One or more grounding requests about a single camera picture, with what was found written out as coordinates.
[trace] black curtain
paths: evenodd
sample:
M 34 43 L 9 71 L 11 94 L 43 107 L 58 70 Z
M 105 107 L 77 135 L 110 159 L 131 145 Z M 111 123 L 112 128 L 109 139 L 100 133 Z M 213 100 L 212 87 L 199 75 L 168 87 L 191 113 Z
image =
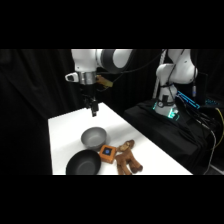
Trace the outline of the black curtain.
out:
M 0 50 L 0 174 L 52 174 L 48 119 L 83 107 L 69 50 Z
M 138 49 L 129 70 L 161 49 Z M 209 74 L 209 92 L 223 94 L 222 49 L 200 49 L 198 66 Z M 151 99 L 159 58 L 123 75 L 114 88 L 97 93 L 115 112 Z M 74 72 L 70 49 L 0 49 L 0 174 L 51 174 L 48 119 L 84 107 L 79 85 L 65 81 Z M 107 75 L 110 80 L 118 76 Z

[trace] plush toy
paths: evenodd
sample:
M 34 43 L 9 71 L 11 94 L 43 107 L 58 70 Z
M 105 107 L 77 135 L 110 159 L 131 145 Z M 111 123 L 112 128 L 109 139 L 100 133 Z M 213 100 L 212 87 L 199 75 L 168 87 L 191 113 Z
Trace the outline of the plush toy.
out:
M 124 145 L 117 148 L 117 152 L 123 152 L 122 154 L 115 157 L 117 160 L 117 169 L 119 175 L 132 175 L 132 173 L 136 174 L 139 171 L 143 170 L 143 166 L 135 159 L 133 156 L 131 149 L 134 147 L 135 142 L 133 140 L 127 141 Z

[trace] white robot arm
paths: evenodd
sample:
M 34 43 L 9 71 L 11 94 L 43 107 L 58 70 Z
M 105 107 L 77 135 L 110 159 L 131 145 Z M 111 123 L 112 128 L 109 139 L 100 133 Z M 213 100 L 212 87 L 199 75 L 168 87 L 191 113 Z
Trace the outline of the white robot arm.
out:
M 135 49 L 72 49 L 75 73 L 67 75 L 66 80 L 81 84 L 86 107 L 92 109 L 93 116 L 96 116 L 99 110 L 95 98 L 97 68 L 104 68 L 111 74 L 119 74 L 128 68 L 135 51 Z
M 136 49 L 72 49 L 75 73 L 67 75 L 66 80 L 81 84 L 86 107 L 92 109 L 93 116 L 99 110 L 95 98 L 97 68 L 119 74 L 128 68 L 135 51 Z M 160 95 L 155 106 L 156 113 L 173 118 L 178 112 L 174 102 L 177 89 L 173 83 L 189 84 L 198 73 L 191 61 L 190 52 L 190 49 L 168 49 L 168 56 L 173 64 L 163 64 L 157 70 Z
M 198 70 L 191 61 L 191 49 L 168 49 L 168 56 L 173 64 L 163 64 L 157 69 L 160 95 L 155 111 L 160 115 L 173 118 L 178 113 L 175 105 L 177 89 L 173 83 L 192 83 L 198 75 Z

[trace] white table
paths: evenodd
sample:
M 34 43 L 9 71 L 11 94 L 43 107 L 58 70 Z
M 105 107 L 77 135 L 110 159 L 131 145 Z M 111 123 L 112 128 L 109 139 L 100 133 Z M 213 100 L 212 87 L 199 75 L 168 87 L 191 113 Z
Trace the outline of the white table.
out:
M 85 146 L 81 135 L 91 127 L 104 128 L 108 134 L 107 144 L 118 147 L 125 141 L 135 140 L 132 152 L 144 167 L 136 175 L 191 175 L 158 146 L 148 140 L 105 104 L 99 104 L 97 117 L 91 110 L 82 109 L 49 120 L 51 156 L 54 175 L 65 175 L 69 160 Z M 99 175 L 118 175 L 114 163 L 102 163 Z

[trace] green light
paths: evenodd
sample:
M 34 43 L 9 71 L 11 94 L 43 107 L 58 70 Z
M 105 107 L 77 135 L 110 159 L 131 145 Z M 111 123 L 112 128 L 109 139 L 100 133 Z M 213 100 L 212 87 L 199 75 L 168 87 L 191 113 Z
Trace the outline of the green light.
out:
M 173 112 L 173 108 L 170 110 L 170 113 L 168 115 L 168 118 L 173 119 L 175 117 L 175 113 Z
M 179 115 L 177 115 L 178 116 L 178 118 L 176 119 L 176 121 L 178 121 L 179 120 L 179 118 L 180 118 L 180 116 Z
M 157 105 L 157 103 L 155 103 L 155 105 L 154 105 L 154 107 L 153 107 L 153 110 L 155 110 L 155 109 L 156 109 L 156 105 Z

